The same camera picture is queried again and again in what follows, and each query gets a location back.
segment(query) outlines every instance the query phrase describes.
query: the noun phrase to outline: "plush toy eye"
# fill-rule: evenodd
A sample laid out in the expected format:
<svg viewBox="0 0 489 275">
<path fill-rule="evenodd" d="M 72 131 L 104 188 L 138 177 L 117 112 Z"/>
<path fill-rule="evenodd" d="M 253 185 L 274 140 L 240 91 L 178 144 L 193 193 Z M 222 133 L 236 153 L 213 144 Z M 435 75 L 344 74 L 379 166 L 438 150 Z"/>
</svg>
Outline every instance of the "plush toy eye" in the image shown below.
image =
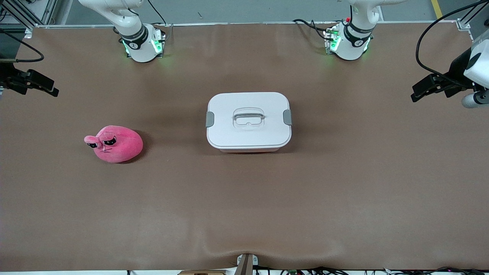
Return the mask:
<svg viewBox="0 0 489 275">
<path fill-rule="evenodd" d="M 111 140 L 104 140 L 105 145 L 114 145 L 115 143 L 115 137 Z"/>
</svg>

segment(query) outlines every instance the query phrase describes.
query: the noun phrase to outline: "storage box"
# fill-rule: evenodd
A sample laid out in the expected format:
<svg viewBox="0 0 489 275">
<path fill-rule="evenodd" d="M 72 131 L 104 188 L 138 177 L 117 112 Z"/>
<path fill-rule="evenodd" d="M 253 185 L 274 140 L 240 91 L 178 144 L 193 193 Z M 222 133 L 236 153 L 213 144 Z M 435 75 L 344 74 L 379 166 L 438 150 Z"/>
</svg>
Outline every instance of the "storage box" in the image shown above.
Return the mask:
<svg viewBox="0 0 489 275">
<path fill-rule="evenodd" d="M 278 92 L 220 93 L 207 107 L 209 143 L 226 153 L 277 151 L 292 136 L 289 101 Z"/>
</svg>

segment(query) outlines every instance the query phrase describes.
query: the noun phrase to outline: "yellow floor line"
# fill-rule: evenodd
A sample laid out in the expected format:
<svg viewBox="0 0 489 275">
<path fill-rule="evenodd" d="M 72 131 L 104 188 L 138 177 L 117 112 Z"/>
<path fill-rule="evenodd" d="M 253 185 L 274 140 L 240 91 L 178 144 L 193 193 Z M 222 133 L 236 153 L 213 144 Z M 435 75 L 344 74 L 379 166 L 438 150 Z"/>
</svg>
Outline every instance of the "yellow floor line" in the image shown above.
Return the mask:
<svg viewBox="0 0 489 275">
<path fill-rule="evenodd" d="M 436 18 L 440 18 L 443 16 L 442 10 L 440 9 L 440 5 L 438 4 L 438 0 L 431 0 L 431 4 L 433 5 L 433 9 L 435 10 Z"/>
</svg>

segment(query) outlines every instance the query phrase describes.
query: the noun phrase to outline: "gray latch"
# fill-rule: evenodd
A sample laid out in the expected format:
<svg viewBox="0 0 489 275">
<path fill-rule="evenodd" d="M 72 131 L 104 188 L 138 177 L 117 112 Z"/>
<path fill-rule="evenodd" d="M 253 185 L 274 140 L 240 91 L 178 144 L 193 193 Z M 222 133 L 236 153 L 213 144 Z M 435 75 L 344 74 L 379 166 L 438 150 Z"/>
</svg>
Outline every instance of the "gray latch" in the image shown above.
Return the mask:
<svg viewBox="0 0 489 275">
<path fill-rule="evenodd" d="M 292 113 L 290 109 L 284 111 L 284 123 L 290 126 L 292 125 Z"/>
<path fill-rule="evenodd" d="M 206 128 L 212 127 L 214 125 L 214 113 L 213 112 L 207 112 L 205 115 L 205 126 Z"/>
</svg>

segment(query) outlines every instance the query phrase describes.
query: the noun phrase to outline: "pink plush toy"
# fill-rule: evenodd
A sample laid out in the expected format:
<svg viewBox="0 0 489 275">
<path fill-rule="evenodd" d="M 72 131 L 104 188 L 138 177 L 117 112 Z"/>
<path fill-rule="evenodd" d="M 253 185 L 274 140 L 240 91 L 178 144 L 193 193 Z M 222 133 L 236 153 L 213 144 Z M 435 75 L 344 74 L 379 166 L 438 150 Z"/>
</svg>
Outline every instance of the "pink plush toy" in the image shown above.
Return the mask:
<svg viewBox="0 0 489 275">
<path fill-rule="evenodd" d="M 122 126 L 106 126 L 96 136 L 86 136 L 84 141 L 97 157 L 112 163 L 128 161 L 143 150 L 138 133 Z"/>
</svg>

